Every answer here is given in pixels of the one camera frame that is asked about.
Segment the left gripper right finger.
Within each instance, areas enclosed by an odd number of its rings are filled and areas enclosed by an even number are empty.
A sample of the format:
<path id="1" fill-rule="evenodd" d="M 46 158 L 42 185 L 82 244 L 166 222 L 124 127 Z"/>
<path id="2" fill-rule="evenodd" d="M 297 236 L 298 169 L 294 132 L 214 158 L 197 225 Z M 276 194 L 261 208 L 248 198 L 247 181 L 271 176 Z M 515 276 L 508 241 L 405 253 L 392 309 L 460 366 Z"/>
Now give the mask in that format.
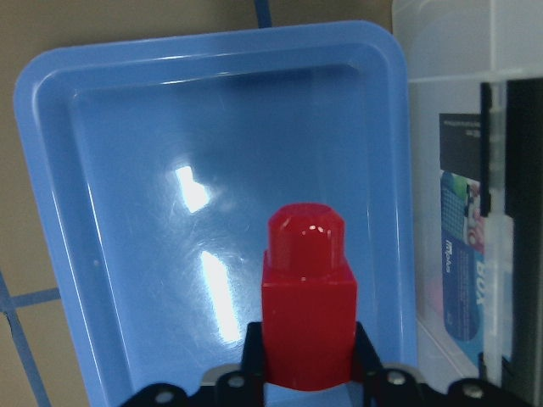
<path id="1" fill-rule="evenodd" d="M 501 387 L 479 378 L 463 378 L 440 392 L 420 372 L 402 364 L 383 364 L 363 325 L 355 326 L 350 380 L 361 386 L 363 406 L 527 406 Z"/>

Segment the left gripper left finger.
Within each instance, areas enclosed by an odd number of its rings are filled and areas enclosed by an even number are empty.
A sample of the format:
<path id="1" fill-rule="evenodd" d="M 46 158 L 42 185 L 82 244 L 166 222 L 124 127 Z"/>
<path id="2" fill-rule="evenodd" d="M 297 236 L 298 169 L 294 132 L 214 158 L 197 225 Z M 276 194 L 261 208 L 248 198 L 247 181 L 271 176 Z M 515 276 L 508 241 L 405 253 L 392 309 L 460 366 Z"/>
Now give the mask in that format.
<path id="1" fill-rule="evenodd" d="M 176 385 L 157 382 L 143 387 L 124 406 L 264 406 L 265 350 L 262 324 L 250 322 L 244 339 L 241 362 L 221 365 L 204 374 L 199 389 L 188 394 Z"/>

